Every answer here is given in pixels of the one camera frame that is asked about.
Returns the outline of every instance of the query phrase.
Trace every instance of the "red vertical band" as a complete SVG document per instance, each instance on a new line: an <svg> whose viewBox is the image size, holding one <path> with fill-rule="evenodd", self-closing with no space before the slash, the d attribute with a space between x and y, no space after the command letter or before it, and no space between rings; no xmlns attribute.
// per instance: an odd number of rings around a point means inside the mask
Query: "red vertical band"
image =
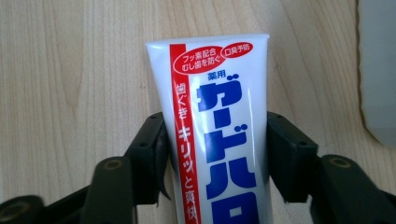
<svg viewBox="0 0 396 224"><path fill-rule="evenodd" d="M189 76L181 75L173 66L177 57L185 51L186 45L184 44L170 46L178 169L185 221L187 224L200 224L201 212L192 126Z"/></svg>

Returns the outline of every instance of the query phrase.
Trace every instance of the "red oval label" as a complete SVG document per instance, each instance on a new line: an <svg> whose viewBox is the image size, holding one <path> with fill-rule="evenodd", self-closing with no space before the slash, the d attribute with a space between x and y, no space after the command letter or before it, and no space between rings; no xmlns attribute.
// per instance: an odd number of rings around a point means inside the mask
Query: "red oval label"
<svg viewBox="0 0 396 224"><path fill-rule="evenodd" d="M180 74L199 74L221 65L225 58L221 56L222 47L206 46L184 52L175 60L173 67Z"/></svg>
<svg viewBox="0 0 396 224"><path fill-rule="evenodd" d="M224 58L237 58L249 53L252 49L253 45L248 42L233 43L221 51L221 56Z"/></svg>

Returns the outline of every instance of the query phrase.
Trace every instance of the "white object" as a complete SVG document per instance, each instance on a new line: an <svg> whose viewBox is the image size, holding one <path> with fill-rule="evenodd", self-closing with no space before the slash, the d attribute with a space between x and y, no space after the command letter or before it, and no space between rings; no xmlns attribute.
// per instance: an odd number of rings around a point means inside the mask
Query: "white object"
<svg viewBox="0 0 396 224"><path fill-rule="evenodd" d="M272 222L265 153L268 37L147 43L173 147L178 223Z"/></svg>
<svg viewBox="0 0 396 224"><path fill-rule="evenodd" d="M366 126L396 148L396 1L360 0L361 99Z"/></svg>

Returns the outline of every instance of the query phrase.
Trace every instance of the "wooden table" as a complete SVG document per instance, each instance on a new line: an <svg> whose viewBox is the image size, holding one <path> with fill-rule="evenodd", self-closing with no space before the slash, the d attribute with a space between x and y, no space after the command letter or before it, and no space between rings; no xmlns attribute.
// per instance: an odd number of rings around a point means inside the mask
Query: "wooden table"
<svg viewBox="0 0 396 224"><path fill-rule="evenodd" d="M46 203L91 181L161 111L145 42L268 33L268 107L319 145L358 162L396 193L396 150L365 129L357 1L0 1L0 201ZM170 170L168 191L173 191ZM275 223L309 223L307 204L283 204ZM176 223L172 202L139 207L140 223Z"/></svg>

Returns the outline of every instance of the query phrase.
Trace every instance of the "toothpaste tube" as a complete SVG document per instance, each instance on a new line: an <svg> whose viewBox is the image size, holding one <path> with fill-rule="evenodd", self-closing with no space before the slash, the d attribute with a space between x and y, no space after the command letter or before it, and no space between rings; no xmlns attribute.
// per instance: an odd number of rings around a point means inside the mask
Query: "toothpaste tube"
<svg viewBox="0 0 396 224"><path fill-rule="evenodd" d="M178 223L272 222L265 153L268 38L147 43L172 143Z"/></svg>

